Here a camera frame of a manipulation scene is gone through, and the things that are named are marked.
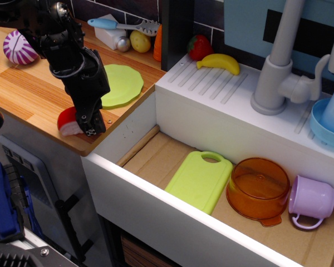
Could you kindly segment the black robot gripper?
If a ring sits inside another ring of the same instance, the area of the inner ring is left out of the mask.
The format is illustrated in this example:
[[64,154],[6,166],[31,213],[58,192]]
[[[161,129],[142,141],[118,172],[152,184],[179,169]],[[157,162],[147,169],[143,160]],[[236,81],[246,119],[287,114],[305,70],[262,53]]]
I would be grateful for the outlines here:
[[60,79],[76,107],[76,121],[86,136],[106,131],[101,97],[110,92],[109,82],[97,50],[84,48],[75,58],[59,60],[50,71]]

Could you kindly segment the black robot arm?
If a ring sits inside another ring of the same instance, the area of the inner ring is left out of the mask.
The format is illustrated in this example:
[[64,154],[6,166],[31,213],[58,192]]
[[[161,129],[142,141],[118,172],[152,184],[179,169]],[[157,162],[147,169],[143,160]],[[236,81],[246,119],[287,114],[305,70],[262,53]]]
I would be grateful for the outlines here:
[[82,25],[69,8],[58,1],[0,1],[0,27],[17,29],[48,61],[72,99],[83,133],[104,133],[100,110],[102,96],[110,91],[107,74],[99,53],[85,47]]

